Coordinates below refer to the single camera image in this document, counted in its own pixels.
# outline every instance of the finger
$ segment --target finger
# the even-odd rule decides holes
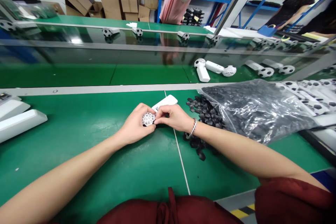
[[[156,125],[154,125],[154,124],[149,125],[149,126],[147,126],[147,127],[144,127],[144,131],[145,131],[145,133],[146,133],[145,136],[149,135],[150,133],[153,133],[154,130],[155,130],[155,128],[156,128]]]
[[[163,116],[164,113],[170,113],[171,106],[164,105],[159,107],[159,111],[156,113],[155,119],[158,119]]]
[[[168,126],[170,126],[170,118],[167,118],[167,117],[161,117],[157,120],[154,121],[154,124],[157,125],[157,124],[166,124]]]
[[[145,104],[144,103],[139,103],[138,106],[135,107],[135,109],[133,109],[133,112],[134,111],[138,111],[141,107],[143,107]]]

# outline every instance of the green workbench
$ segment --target green workbench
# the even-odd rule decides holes
[[[116,28],[128,28],[128,23],[137,23],[137,27],[142,30],[157,30],[166,32],[188,32],[188,33],[199,33],[208,34],[209,31],[200,26],[183,26],[183,25],[173,25],[173,24],[160,24],[160,23],[148,23],[148,22],[135,22],[126,20],[115,20],[115,19],[101,19],[93,17],[77,17],[77,16],[66,16],[58,15],[50,19],[37,19],[36,22],[45,23],[58,23],[58,24],[73,24],[73,25],[86,25],[86,26],[103,26],[103,27],[116,27]]]
[[[174,95],[190,116],[197,117],[185,103],[197,95],[196,90],[166,94]],[[45,113],[48,121],[0,144],[0,205],[39,176],[113,135],[138,103],[152,106],[165,96],[164,91],[152,91],[22,97],[32,108]],[[209,150],[204,151],[206,160],[201,161],[195,149],[182,139],[182,133],[176,132],[176,137],[192,195],[217,200],[259,185],[255,177]],[[150,136],[118,151],[55,222],[95,223],[128,199],[167,200],[168,187],[177,196],[187,195],[177,142],[172,128],[160,126]],[[269,146],[310,173],[331,167],[298,134]]]

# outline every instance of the plastic bag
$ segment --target plastic bag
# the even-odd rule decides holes
[[[220,112],[227,130],[265,145],[317,127],[295,95],[265,80],[204,87],[198,92]]]

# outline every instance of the white paper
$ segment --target white paper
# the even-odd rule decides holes
[[[133,28],[133,27],[137,27],[138,23],[128,23],[126,25]]]
[[[215,27],[210,27],[210,26],[204,26],[205,29],[207,29],[208,31],[214,33],[216,28]],[[232,38],[237,38],[240,39],[241,37],[235,33],[232,33],[224,28],[221,29],[221,31],[219,32],[219,36],[221,37],[232,37]]]

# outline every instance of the white plastic part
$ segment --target white plastic part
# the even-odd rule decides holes
[[[332,154],[336,155],[336,131],[334,129],[328,128],[325,130],[313,131],[313,134],[321,140],[319,143],[326,147]]]
[[[38,110],[29,110],[4,120],[0,122],[0,143],[30,130],[47,120],[47,116]]]
[[[15,21],[13,23],[13,25],[15,25],[16,27],[19,27],[21,29],[37,27],[37,24],[35,22],[32,22],[32,21]]]
[[[286,65],[279,68],[279,73],[283,75],[292,74],[295,71],[295,67],[292,65]]]
[[[153,124],[154,120],[155,120],[155,115],[147,112],[142,117],[142,125],[145,125],[147,127],[147,126]]]
[[[206,35],[206,37],[214,43],[217,43],[219,41],[219,36],[217,36],[217,35],[213,35],[213,34],[208,33]]]
[[[322,127],[327,127],[336,124],[336,114],[320,115],[314,118],[315,122]]]
[[[296,46],[299,43],[298,40],[285,40],[284,42],[289,46]]]
[[[259,70],[263,69],[263,66],[259,65],[258,63],[255,63],[252,60],[247,60],[245,62],[245,65],[247,65],[248,67],[252,68],[254,71],[259,71]]]
[[[166,98],[164,98],[163,100],[161,100],[160,102],[158,102],[157,104],[155,104],[152,107],[152,109],[157,112],[159,110],[160,106],[175,105],[175,104],[177,104],[177,99],[174,96],[172,96],[172,95],[168,95]]]
[[[274,74],[274,69],[273,68],[263,68],[258,71],[258,75],[261,78],[267,78],[271,77]]]
[[[265,65],[268,65],[268,66],[270,66],[270,67],[272,67],[272,68],[280,68],[280,67],[283,67],[283,64],[278,63],[278,62],[275,62],[275,61],[270,60],[270,59],[264,59],[264,60],[262,61],[262,63],[265,64]]]
[[[268,43],[268,40],[267,39],[260,39],[260,38],[254,38],[252,39],[253,42],[257,43],[258,45],[262,45],[262,46],[265,46],[267,45]]]
[[[224,71],[224,67],[216,64],[216,63],[213,63],[211,61],[206,61],[205,62],[205,68],[212,71],[212,72],[215,72],[216,74],[219,74],[221,72]]]
[[[283,87],[283,88],[286,89],[287,91],[289,91],[289,92],[293,93],[294,95],[296,95],[296,96],[297,96],[298,98],[300,98],[301,100],[305,100],[305,97],[304,97],[303,95],[301,95],[301,94],[299,94],[298,92],[292,90],[292,89],[289,88],[288,86],[286,86],[286,85],[284,85],[284,84],[282,84],[282,83],[280,83],[280,82],[277,82],[275,85],[276,85],[277,87],[279,87],[279,88]]]
[[[237,72],[237,68],[235,68],[235,67],[232,66],[232,65],[229,65],[229,66],[224,67],[224,71],[222,72],[222,74],[223,74],[225,77],[231,77],[231,76],[233,76],[236,72]]]
[[[189,40],[189,38],[190,38],[189,33],[184,33],[183,31],[178,31],[177,35],[182,37],[184,40]]]
[[[280,40],[280,39],[274,39],[274,40],[267,39],[267,43],[268,43],[270,46],[278,46],[278,45],[281,44],[281,40]]]
[[[110,31],[112,32],[112,34],[120,32],[119,28],[112,28],[112,27],[110,27]]]
[[[19,115],[30,108],[30,105],[22,101],[9,100],[0,105],[0,121]]]
[[[7,31],[15,31],[16,27],[13,25],[12,22],[9,22],[7,20],[4,19],[0,19],[0,28],[7,30]]]
[[[197,67],[198,78],[202,82],[209,82],[210,76],[204,66]]]
[[[132,27],[132,31],[135,33],[136,36],[141,37],[143,34],[143,31],[141,28],[138,27]]]
[[[21,98],[18,96],[12,96],[11,94],[6,93],[6,92],[0,93],[0,105],[9,100],[21,101]]]

